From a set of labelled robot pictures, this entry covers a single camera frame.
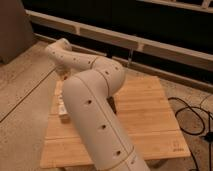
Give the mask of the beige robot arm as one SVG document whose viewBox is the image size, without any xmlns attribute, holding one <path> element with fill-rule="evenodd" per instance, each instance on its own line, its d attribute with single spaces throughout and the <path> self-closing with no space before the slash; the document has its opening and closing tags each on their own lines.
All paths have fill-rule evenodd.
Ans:
<svg viewBox="0 0 213 171">
<path fill-rule="evenodd" d="M 46 47 L 61 68 L 79 72 L 67 78 L 62 98 L 67 113 L 98 171 L 150 171 L 108 103 L 124 84 L 123 66 L 110 58 L 74 52 L 62 38 Z"/>
</svg>

